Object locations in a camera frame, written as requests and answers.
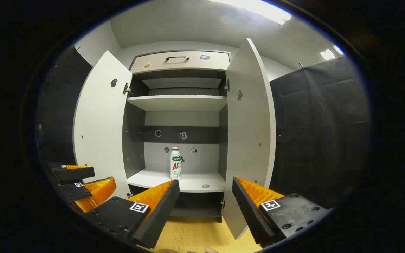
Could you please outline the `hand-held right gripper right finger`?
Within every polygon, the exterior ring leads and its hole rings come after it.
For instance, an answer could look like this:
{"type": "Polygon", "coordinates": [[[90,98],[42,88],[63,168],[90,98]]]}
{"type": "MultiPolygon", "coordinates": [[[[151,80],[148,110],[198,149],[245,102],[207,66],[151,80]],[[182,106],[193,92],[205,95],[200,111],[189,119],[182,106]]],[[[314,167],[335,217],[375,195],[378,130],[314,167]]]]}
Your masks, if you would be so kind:
{"type": "Polygon", "coordinates": [[[232,192],[256,244],[266,248],[292,237],[330,214],[301,194],[283,195],[240,177],[232,192]]]}

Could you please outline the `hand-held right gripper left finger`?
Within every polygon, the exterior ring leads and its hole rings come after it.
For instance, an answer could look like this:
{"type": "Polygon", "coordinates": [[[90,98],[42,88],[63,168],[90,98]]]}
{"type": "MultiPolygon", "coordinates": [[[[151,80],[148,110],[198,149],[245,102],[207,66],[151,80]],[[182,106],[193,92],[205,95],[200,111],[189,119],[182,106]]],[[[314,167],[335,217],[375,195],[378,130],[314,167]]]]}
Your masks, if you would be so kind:
{"type": "Polygon", "coordinates": [[[128,200],[114,196],[82,216],[121,243],[151,249],[156,247],[179,194],[179,180],[170,180],[128,200]]]}

